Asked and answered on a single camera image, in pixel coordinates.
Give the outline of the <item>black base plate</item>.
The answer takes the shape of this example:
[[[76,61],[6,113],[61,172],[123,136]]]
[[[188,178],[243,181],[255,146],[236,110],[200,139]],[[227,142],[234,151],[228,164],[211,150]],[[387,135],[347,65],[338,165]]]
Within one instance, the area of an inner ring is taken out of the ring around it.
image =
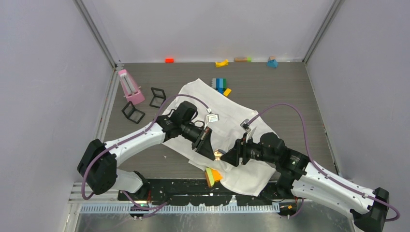
[[[158,206],[226,206],[234,203],[238,206],[262,206],[280,203],[295,207],[301,203],[291,195],[281,196],[275,181],[269,181],[258,196],[243,195],[225,188],[220,182],[209,187],[204,179],[147,179],[136,193],[128,194],[134,201],[148,201]]]

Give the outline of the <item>small gold brooch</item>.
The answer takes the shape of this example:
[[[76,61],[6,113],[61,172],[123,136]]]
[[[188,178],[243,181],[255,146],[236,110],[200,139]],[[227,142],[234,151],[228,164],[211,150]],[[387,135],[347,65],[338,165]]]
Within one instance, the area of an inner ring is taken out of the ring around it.
[[[214,158],[215,160],[220,160],[221,157],[224,155],[224,153],[220,150],[215,150],[214,151]]]

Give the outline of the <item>orange yellow block pile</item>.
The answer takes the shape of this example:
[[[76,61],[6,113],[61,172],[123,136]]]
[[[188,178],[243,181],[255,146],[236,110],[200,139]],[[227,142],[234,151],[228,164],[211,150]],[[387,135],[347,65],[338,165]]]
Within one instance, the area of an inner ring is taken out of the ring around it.
[[[213,187],[216,182],[219,182],[220,180],[222,180],[222,175],[218,171],[212,168],[206,168],[205,177],[206,177],[207,185],[210,188]]]

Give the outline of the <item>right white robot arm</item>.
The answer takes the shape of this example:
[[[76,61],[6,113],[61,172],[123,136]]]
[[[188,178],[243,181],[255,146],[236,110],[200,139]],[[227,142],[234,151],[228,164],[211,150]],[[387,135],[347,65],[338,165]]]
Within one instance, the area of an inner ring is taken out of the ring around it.
[[[253,160],[272,163],[280,173],[276,192],[282,198],[294,196],[315,201],[349,219],[365,232],[381,232],[386,222],[389,192],[365,188],[326,170],[307,155],[288,148],[273,132],[265,133],[258,143],[246,137],[237,139],[233,148],[221,156],[233,166]]]

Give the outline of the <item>blue triangle block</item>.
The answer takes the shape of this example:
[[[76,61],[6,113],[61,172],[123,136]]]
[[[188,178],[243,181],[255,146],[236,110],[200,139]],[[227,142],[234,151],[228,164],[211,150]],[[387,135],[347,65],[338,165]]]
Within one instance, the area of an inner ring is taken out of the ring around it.
[[[276,60],[276,57],[275,56],[270,56],[269,59],[268,59],[268,62],[266,63],[266,65],[268,67],[271,67],[271,68],[277,68],[278,67],[278,61]]]

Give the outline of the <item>grey blue green block stack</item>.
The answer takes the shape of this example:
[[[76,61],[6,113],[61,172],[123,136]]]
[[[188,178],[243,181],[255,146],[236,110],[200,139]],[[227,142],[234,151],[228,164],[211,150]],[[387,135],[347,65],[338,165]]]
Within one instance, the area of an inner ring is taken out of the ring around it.
[[[224,78],[213,78],[211,81],[211,87],[219,93],[224,93],[227,89],[227,81]]]

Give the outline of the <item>yellow arch block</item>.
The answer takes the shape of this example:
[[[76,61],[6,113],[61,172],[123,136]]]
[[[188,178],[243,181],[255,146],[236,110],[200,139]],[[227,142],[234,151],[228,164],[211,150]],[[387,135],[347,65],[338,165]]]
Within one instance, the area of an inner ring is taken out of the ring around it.
[[[224,66],[227,66],[228,64],[229,64],[229,60],[228,60],[228,59],[225,59],[225,60],[223,60],[223,61],[216,61],[216,62],[215,62],[215,67],[216,67],[216,68],[224,67]]]

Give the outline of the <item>small yellow block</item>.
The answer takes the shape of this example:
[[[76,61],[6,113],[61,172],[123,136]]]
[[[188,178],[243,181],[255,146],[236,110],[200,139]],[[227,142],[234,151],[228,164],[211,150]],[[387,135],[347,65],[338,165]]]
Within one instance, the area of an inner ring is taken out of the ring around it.
[[[228,97],[229,94],[232,92],[232,90],[230,88],[225,89],[225,91],[223,92],[223,95]]]

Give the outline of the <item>black frame display box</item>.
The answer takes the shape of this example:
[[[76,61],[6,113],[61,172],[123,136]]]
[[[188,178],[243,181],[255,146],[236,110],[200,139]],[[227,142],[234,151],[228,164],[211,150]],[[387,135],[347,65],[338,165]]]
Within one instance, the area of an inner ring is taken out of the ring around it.
[[[151,87],[153,98],[149,104],[150,107],[160,108],[166,100],[165,91],[161,88]]]

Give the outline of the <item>white shirt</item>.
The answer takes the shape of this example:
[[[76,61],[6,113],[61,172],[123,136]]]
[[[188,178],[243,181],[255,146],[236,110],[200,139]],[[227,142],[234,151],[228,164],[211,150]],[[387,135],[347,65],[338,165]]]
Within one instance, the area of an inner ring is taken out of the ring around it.
[[[179,94],[179,97],[175,98],[165,109],[165,114],[177,108],[183,101],[188,101],[197,107],[198,120],[203,120],[207,113],[204,103],[213,113],[219,115],[219,121],[209,124],[212,129],[213,150],[219,149],[227,152],[233,148],[236,139],[242,138],[244,133],[240,124],[245,119],[252,119],[258,114],[257,111],[246,108],[218,93],[201,79],[185,84]],[[182,136],[164,142],[166,147],[188,158],[192,165],[202,170],[212,168],[218,171],[222,175],[221,184],[238,194],[258,196],[276,171],[269,164],[254,159],[237,167],[223,161],[210,160],[193,151],[191,144],[191,141]]]

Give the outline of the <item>tan and green block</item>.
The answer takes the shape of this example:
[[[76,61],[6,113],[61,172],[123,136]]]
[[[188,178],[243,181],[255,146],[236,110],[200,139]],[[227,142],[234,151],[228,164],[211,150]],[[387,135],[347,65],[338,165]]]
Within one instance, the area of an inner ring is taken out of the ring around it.
[[[252,62],[251,57],[235,57],[234,62]]]

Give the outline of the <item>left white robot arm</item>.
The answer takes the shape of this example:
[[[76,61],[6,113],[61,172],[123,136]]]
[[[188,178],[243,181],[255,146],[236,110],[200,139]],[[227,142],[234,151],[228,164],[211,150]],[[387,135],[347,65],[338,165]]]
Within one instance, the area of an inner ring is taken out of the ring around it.
[[[118,168],[137,153],[182,136],[192,143],[193,151],[215,159],[211,145],[212,129],[195,125],[193,119],[197,113],[195,105],[183,101],[169,114],[158,116],[151,124],[120,139],[105,143],[95,139],[88,144],[77,171],[95,195],[116,189],[143,200],[149,191],[148,181],[137,171],[127,172]]]

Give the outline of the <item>pink metronome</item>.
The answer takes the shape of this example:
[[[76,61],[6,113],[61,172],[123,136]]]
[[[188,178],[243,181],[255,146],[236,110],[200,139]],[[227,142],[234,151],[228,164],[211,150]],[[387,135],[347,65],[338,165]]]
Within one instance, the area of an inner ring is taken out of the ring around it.
[[[126,100],[133,105],[142,103],[145,97],[131,74],[126,69],[120,70],[118,74]]]

